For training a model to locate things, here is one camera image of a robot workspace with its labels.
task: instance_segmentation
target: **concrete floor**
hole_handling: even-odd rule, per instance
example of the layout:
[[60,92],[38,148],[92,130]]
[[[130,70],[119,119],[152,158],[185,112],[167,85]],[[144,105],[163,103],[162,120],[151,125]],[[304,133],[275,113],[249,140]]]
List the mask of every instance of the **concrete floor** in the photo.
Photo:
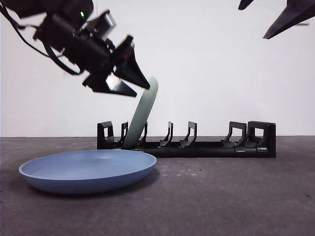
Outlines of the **concrete floor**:
[[158,159],[128,188],[35,190],[31,159],[95,149],[95,138],[1,139],[2,236],[315,236],[315,137],[278,137],[276,159]]

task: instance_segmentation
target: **white wall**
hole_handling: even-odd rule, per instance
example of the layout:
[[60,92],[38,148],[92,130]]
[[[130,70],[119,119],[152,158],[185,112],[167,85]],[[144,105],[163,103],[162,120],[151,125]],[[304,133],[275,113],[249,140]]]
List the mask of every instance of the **white wall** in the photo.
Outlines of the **white wall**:
[[[149,135],[185,135],[189,120],[199,135],[225,135],[230,120],[276,122],[279,135],[315,135],[315,24],[293,27],[272,40],[262,36],[285,0],[107,0],[119,44],[134,36],[144,74],[159,92]],[[92,93],[52,61],[27,48],[1,21],[1,135],[95,136],[96,123],[130,121],[137,98]],[[32,31],[25,35],[31,38]]]

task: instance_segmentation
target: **black dish rack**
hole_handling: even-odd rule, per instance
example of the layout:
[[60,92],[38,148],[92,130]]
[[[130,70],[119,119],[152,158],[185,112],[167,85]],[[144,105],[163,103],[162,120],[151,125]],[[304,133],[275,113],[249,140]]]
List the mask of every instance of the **black dish rack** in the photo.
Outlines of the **black dish rack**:
[[[276,124],[250,121],[248,124],[230,122],[228,135],[219,141],[205,142],[197,140],[197,123],[188,123],[188,133],[180,141],[173,141],[173,123],[168,123],[168,133],[159,142],[147,141],[148,123],[144,127],[144,137],[128,150],[142,151],[160,158],[193,158],[193,157],[237,157],[237,158],[275,158],[276,157]],[[231,141],[233,128],[242,130],[238,142]],[[262,129],[263,135],[256,136],[255,130]],[[97,124],[97,149],[123,149],[128,132],[128,122],[122,124],[120,139],[115,142],[111,121]]]

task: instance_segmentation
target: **blue plate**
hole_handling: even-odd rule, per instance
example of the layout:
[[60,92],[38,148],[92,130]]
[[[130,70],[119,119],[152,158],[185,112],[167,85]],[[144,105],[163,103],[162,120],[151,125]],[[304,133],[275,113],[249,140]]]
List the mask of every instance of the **blue plate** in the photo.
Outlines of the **blue plate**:
[[129,150],[89,150],[44,156],[19,168],[25,181],[43,191],[91,194],[134,184],[145,178],[157,159]]

